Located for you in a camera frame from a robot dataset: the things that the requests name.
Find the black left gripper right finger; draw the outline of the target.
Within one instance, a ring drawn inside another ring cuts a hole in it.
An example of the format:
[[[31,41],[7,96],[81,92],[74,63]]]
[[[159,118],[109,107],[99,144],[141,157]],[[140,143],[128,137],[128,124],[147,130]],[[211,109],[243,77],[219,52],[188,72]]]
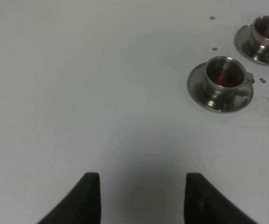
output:
[[[186,224],[256,223],[200,173],[186,175],[184,222]]]

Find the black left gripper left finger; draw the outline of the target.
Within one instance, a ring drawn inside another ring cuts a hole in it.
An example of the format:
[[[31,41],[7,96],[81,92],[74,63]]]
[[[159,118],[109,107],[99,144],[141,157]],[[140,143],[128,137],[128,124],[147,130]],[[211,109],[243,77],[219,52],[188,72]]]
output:
[[[100,224],[101,193],[98,173],[85,173],[40,224]]]

